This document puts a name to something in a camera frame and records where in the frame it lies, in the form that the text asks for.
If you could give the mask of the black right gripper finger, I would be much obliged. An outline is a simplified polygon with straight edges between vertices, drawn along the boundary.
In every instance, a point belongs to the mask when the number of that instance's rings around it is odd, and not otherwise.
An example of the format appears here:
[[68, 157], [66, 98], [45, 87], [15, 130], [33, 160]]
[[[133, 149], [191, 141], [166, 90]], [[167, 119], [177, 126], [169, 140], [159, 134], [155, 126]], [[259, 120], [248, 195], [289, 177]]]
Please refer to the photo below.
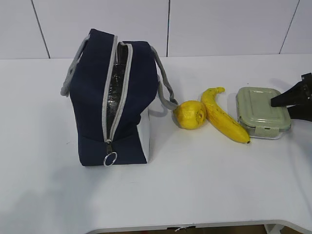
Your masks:
[[271, 99], [272, 107], [308, 105], [312, 103], [312, 74], [301, 76], [302, 80], [286, 92]]
[[288, 107], [288, 112], [291, 119], [299, 119], [312, 121], [312, 106], [311, 105], [294, 105]]

